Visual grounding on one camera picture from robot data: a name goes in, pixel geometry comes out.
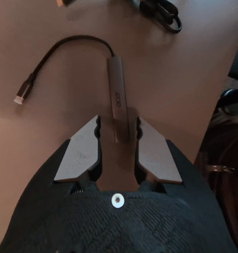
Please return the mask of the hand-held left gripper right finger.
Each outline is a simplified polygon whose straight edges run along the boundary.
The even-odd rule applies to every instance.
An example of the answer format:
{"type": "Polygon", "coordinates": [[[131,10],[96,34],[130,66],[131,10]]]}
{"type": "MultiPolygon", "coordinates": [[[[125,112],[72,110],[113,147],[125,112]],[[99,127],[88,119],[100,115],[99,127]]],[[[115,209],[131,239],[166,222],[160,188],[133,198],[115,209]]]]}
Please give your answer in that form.
{"type": "Polygon", "coordinates": [[[169,183],[181,185],[174,158],[165,137],[143,118],[137,117],[134,175],[138,185],[169,183]]]}

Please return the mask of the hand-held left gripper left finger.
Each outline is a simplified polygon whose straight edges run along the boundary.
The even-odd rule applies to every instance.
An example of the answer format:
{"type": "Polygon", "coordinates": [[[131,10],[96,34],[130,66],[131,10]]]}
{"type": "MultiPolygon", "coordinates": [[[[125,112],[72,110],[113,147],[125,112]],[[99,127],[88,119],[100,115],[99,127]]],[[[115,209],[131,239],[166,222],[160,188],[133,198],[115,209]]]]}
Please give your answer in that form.
{"type": "Polygon", "coordinates": [[[96,115],[69,141],[54,182],[96,182],[102,174],[101,118],[96,115]]]}

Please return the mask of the black office chair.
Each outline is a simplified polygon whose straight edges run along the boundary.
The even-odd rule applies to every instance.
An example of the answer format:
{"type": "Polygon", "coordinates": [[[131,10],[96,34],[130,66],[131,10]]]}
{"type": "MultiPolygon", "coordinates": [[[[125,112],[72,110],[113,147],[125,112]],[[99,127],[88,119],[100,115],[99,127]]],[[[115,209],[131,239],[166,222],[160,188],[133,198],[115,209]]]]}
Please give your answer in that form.
{"type": "MultiPolygon", "coordinates": [[[[234,58],[228,77],[238,81],[238,51],[234,58]]],[[[221,94],[216,108],[220,108],[225,114],[238,116],[238,88],[227,88],[221,94]]]]}

